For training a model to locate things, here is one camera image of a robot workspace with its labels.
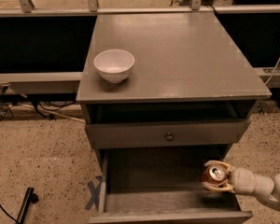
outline gray nightstand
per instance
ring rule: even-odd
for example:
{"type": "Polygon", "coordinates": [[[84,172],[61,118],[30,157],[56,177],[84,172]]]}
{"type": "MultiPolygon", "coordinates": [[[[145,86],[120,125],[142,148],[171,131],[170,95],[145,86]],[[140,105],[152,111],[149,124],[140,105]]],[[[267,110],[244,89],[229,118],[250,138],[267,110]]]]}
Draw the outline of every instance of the gray nightstand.
{"type": "Polygon", "coordinates": [[[271,94],[211,12],[100,15],[77,100],[103,169],[100,216],[91,223],[242,223],[234,195],[202,189],[271,94]],[[133,74],[110,84],[93,59],[126,49],[133,74]]]}

